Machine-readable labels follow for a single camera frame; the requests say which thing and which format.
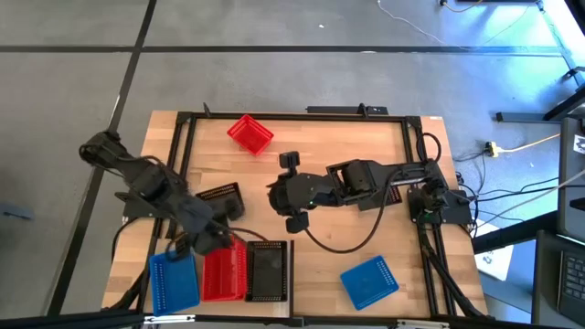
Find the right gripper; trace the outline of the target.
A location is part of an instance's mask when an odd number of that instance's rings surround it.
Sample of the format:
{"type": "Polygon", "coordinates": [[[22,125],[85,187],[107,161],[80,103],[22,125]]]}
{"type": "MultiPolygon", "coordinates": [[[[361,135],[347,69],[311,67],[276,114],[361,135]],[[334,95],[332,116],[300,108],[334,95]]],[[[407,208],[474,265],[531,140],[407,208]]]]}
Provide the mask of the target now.
{"type": "Polygon", "coordinates": [[[316,207],[340,207],[341,201],[335,193],[333,180],[327,175],[297,172],[300,155],[297,151],[279,154],[280,168],[287,173],[280,174],[274,183],[268,185],[271,207],[285,220],[288,233],[299,233],[309,227],[308,213],[316,207]]]}

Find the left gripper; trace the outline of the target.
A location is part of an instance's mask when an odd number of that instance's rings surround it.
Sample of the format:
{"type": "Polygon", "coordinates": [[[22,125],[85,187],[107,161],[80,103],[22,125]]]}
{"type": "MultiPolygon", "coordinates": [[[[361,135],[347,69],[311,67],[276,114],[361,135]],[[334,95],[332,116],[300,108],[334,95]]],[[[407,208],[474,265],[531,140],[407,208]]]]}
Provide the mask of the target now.
{"type": "Polygon", "coordinates": [[[228,249],[232,246],[232,238],[228,231],[229,216],[225,212],[214,214],[202,231],[190,232],[186,228],[180,239],[180,255],[189,253],[206,256],[216,249],[228,249]]]}

